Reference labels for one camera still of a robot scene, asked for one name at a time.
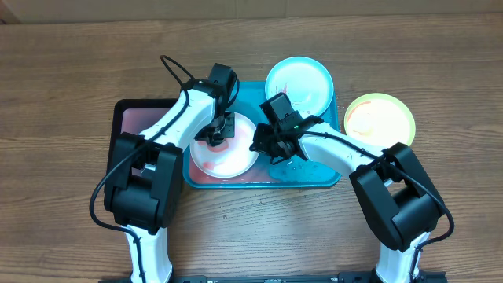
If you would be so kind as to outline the yellow plate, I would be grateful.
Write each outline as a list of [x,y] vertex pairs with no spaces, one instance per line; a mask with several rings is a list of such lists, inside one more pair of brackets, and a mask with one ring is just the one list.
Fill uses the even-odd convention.
[[398,98],[382,93],[364,94],[351,102],[343,128],[347,136],[384,148],[397,142],[412,145],[416,134],[409,108]]

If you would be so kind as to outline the white plate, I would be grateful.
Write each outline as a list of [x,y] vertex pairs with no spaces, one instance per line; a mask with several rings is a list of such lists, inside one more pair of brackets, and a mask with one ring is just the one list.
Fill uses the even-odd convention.
[[246,116],[235,113],[235,136],[227,138],[229,148],[220,153],[207,150],[202,141],[192,141],[190,155],[195,165],[207,175],[216,178],[233,178],[246,172],[258,159],[259,154],[249,150],[255,124]]

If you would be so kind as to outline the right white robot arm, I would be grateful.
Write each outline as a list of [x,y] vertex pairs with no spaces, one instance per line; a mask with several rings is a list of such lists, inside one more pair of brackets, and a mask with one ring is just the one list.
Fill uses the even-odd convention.
[[275,162],[299,156],[347,177],[365,220],[381,243],[376,266],[339,273],[339,282],[445,282],[443,272],[419,268],[424,247],[448,238],[453,229],[431,237],[442,216],[450,218],[438,190],[413,150],[366,145],[315,119],[284,126],[261,123],[251,150]]

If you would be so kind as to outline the pink sponge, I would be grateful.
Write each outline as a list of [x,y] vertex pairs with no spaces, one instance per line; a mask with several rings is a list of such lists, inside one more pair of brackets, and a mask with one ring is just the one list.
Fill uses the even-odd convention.
[[224,141],[223,143],[221,143],[219,145],[215,145],[215,146],[209,145],[207,147],[207,150],[210,152],[213,152],[213,153],[220,153],[220,152],[226,151],[228,148],[229,148],[229,143],[227,141]]

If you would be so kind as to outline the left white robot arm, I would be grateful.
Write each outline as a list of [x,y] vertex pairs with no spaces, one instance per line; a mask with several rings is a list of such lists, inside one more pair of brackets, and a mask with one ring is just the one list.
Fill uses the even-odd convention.
[[180,97],[156,124],[141,134],[116,137],[106,175],[96,193],[126,235],[132,271],[129,282],[168,282],[172,264],[167,228],[182,191],[183,153],[195,138],[209,144],[226,133],[227,109],[239,93],[235,75],[227,79],[190,79]]

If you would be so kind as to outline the light blue plate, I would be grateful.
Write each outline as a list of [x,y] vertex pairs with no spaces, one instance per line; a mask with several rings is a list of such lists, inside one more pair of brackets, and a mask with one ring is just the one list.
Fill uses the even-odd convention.
[[309,57],[289,57],[272,67],[265,82],[267,99],[285,93],[303,118],[322,116],[335,96],[327,68]]

